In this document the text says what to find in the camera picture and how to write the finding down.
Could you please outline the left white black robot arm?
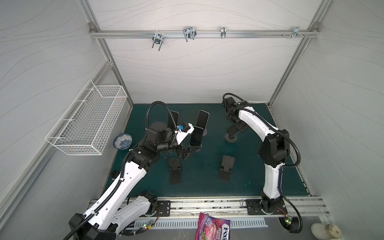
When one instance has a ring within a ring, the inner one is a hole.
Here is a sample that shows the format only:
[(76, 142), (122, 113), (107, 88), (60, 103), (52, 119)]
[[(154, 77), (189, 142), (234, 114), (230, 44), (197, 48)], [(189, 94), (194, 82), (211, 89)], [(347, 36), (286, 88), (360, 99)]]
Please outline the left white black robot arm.
[(135, 236), (149, 230), (149, 222), (136, 231), (127, 227), (140, 216), (159, 217), (158, 198), (149, 192), (139, 195), (124, 208), (121, 204), (160, 159), (162, 153), (176, 152), (189, 158), (202, 147), (203, 133), (210, 114), (201, 110), (196, 125), (178, 123), (178, 112), (167, 104), (155, 101), (150, 104), (145, 118), (145, 136), (125, 156), (120, 173), (106, 192), (85, 213), (75, 214), (70, 222), (71, 231), (66, 240), (114, 240), (117, 236)]

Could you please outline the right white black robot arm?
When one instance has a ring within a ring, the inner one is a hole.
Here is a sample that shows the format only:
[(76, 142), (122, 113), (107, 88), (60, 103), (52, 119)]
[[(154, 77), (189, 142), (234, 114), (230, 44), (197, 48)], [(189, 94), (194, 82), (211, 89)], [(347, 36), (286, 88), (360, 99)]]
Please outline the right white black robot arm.
[(284, 169), (296, 168), (301, 162), (299, 149), (290, 139), (288, 131), (270, 124), (247, 101), (232, 93), (225, 93), (222, 99), (227, 119), (232, 123), (225, 135), (227, 142), (234, 143), (237, 134), (247, 129), (252, 129), (261, 140), (257, 150), (257, 156), (265, 166), (265, 183), (259, 203), (261, 210), (264, 214), (271, 215), (276, 210), (282, 210), (280, 205), (288, 203), (297, 217), (283, 213), (285, 216), (279, 218), (279, 221), (289, 233), (300, 233), (303, 229), (301, 214), (282, 190)]

